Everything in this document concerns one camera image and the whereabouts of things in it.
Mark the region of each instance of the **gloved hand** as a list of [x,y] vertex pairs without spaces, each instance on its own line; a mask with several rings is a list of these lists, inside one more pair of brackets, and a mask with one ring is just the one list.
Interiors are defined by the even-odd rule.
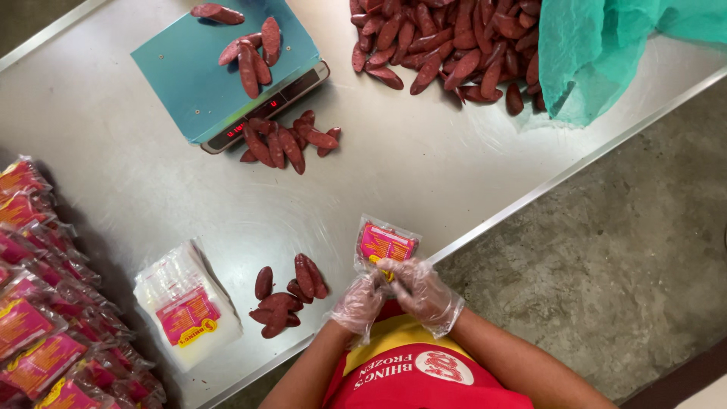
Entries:
[[376,266],[394,274],[391,289],[401,309],[418,319],[434,338],[449,333],[465,300],[439,279],[432,263],[416,258],[402,263],[382,258]]
[[378,271],[359,275],[328,312],[325,321],[332,319],[338,322],[350,332],[361,336],[357,345],[367,345],[371,326],[379,316],[386,299],[384,283]]

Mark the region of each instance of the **weighing scale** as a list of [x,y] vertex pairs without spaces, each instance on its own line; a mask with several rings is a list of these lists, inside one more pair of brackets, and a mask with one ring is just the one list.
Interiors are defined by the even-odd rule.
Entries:
[[[284,0],[218,0],[245,15],[224,25],[182,16],[132,52],[134,61],[187,141],[218,154],[242,138],[244,123],[270,118],[325,81],[330,70],[313,39]],[[281,29],[281,55],[270,67],[273,82],[251,100],[240,82],[237,61],[217,59],[234,39],[262,28],[273,16]]]

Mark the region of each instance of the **stack of packaged sausages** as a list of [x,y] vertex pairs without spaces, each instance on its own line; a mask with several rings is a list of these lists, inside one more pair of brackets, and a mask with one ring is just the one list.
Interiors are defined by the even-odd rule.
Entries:
[[51,190],[30,157],[0,174],[0,408],[162,408]]

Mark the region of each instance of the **green plastic sheet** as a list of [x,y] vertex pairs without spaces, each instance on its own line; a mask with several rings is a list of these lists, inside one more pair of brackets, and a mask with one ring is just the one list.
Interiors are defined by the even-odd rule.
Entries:
[[588,125],[621,97],[654,29],[727,43],[727,0],[543,0],[540,14],[545,106],[576,125]]

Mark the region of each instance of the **person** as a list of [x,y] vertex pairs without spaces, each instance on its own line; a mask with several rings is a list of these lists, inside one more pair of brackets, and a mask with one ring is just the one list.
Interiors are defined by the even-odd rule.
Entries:
[[[262,409],[616,406],[547,352],[465,307],[431,263],[357,277]],[[393,292],[395,300],[386,301]],[[351,351],[347,346],[358,340]]]

